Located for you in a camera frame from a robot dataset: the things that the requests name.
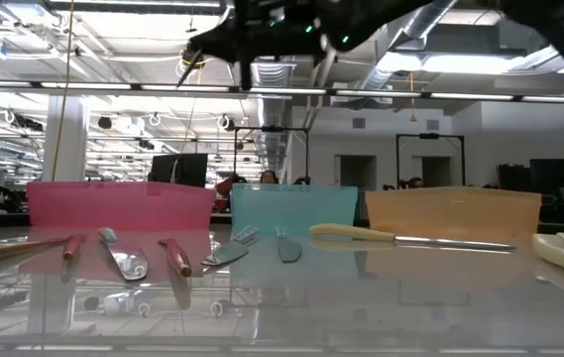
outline red handle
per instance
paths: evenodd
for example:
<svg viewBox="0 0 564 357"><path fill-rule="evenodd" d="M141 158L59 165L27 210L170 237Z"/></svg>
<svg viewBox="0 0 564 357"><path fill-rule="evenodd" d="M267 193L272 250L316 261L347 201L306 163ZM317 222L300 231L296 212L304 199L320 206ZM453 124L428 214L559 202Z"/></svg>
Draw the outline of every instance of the red handle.
<svg viewBox="0 0 564 357"><path fill-rule="evenodd" d="M174 241L170 241L167 244L167 256L169 259L169 264L177 272L179 272L183 277L188 278L191 276L191 264L186 254Z"/></svg>
<svg viewBox="0 0 564 357"><path fill-rule="evenodd" d="M85 236L83 235L74 235L68 238L67 242L65 243L65 246L63 247L63 259L64 260L74 259L74 256L81 248L81 243L83 243L84 239Z"/></svg>

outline doorway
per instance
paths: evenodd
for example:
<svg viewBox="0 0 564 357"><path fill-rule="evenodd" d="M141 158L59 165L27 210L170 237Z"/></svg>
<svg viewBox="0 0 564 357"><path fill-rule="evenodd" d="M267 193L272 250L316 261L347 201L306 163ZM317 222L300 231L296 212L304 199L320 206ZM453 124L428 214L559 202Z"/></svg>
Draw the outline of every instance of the doorway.
<svg viewBox="0 0 564 357"><path fill-rule="evenodd" d="M337 155L338 184L358 187L360 190L377 189L377 157L361 155Z"/></svg>
<svg viewBox="0 0 564 357"><path fill-rule="evenodd" d="M422 157L422 181L425 187L451 185L451 158Z"/></svg>

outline pink plastic bin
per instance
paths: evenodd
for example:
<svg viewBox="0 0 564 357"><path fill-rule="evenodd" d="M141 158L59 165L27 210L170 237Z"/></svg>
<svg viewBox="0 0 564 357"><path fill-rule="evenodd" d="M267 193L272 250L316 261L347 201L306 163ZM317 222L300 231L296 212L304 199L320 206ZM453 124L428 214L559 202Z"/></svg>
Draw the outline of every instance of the pink plastic bin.
<svg viewBox="0 0 564 357"><path fill-rule="evenodd" d="M32 182L31 225L166 231L207 228L215 192L162 182Z"/></svg>

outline computer monitor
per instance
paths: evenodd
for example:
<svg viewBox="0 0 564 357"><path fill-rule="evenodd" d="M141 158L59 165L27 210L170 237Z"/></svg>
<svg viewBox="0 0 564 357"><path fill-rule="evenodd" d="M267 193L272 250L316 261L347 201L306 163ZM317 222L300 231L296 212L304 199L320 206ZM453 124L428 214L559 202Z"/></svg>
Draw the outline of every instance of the computer monitor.
<svg viewBox="0 0 564 357"><path fill-rule="evenodd" d="M564 187L564 159L530 160L532 190L544 194L558 194Z"/></svg>
<svg viewBox="0 0 564 357"><path fill-rule="evenodd" d="M173 154L154 156L150 180L171 182L175 164L175 183L204 187L206 183L207 154Z"/></svg>

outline pillar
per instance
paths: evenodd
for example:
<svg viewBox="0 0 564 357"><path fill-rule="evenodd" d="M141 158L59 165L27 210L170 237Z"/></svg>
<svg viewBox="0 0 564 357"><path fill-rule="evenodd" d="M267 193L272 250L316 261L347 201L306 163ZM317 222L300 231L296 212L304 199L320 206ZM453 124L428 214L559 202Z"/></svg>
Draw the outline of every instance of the pillar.
<svg viewBox="0 0 564 357"><path fill-rule="evenodd" d="M60 96L51 96L49 99L42 180L83 181L90 111L83 98L68 97L65 103L63 127L59 135L62 103L63 98ZM55 163L56 143L59 141Z"/></svg>

